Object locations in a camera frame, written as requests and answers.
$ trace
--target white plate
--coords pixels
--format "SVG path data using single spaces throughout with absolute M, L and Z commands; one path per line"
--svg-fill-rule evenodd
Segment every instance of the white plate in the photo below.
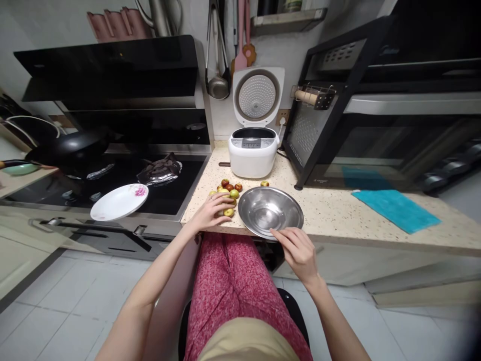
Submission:
M 95 221 L 114 221 L 128 216 L 147 200 L 149 188 L 143 184 L 119 187 L 100 198 L 90 210 Z

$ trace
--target finger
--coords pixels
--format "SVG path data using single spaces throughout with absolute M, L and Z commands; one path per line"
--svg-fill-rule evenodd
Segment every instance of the finger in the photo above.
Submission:
M 280 232 L 276 231 L 273 228 L 270 228 L 269 231 L 272 233 L 272 235 L 281 243 L 283 247 L 286 247 L 291 255 L 297 253 L 297 247 L 292 243 L 287 237 L 282 235 Z
M 234 200 L 232 198 L 222 198 L 222 197 L 217 197 L 216 199 L 212 200 L 212 204 L 214 206 L 219 205 L 224 202 L 232 203 Z
M 218 211 L 223 211 L 224 209 L 234 208 L 234 205 L 221 204 L 212 208 L 212 212 L 217 213 Z
M 209 227 L 217 226 L 221 223 L 231 222 L 231 221 L 232 221 L 232 219 L 230 217 L 227 217 L 227 216 L 218 217 L 218 218 L 212 220 L 211 222 L 209 222 Z
M 314 247 L 314 244 L 310 240 L 309 236 L 303 230 L 297 227 L 286 227 L 286 230 L 294 232 L 294 234 L 309 248 Z
M 289 263 L 290 265 L 294 263 L 294 257 L 292 257 L 292 254 L 289 252 L 289 250 L 284 247 L 284 245 L 281 243 L 282 249 L 284 250 L 284 259 Z
M 303 242 L 296 236 L 296 234 L 292 231 L 289 231 L 287 229 L 279 230 L 279 232 L 286 236 L 292 243 L 296 245 L 297 248 L 300 248 L 303 246 Z
M 215 201 L 216 199 L 221 198 L 221 197 L 223 197 L 223 196 L 225 196 L 225 192 L 213 194 L 212 196 L 209 196 L 209 197 L 207 198 L 207 202 L 209 202 L 209 201 Z

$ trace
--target pink spatula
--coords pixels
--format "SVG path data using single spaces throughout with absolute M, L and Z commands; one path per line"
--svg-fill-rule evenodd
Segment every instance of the pink spatula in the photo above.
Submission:
M 242 48 L 244 47 L 244 11 L 246 9 L 246 1 L 239 0 L 239 53 L 234 59 L 234 71 L 242 70 L 247 68 L 247 58 L 242 52 Z

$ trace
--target spatula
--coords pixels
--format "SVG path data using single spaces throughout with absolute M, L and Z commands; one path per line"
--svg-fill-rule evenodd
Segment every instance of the spatula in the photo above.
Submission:
M 242 52 L 247 58 L 247 66 L 252 66 L 256 61 L 256 48 L 251 44 L 251 1 L 246 0 L 246 45 L 242 48 Z
M 242 52 L 244 47 L 244 11 L 246 10 L 246 0 L 239 0 L 239 53 L 235 57 L 232 66 L 232 74 L 234 71 L 247 68 L 247 58 Z

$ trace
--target rice cooker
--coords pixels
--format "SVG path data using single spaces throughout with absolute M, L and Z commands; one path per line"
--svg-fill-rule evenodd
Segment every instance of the rice cooker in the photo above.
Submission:
M 230 169 L 243 178 L 263 178 L 274 166 L 279 136 L 266 128 L 276 117 L 284 85 L 283 68 L 255 67 L 234 72 L 234 114 L 243 126 L 229 138 Z

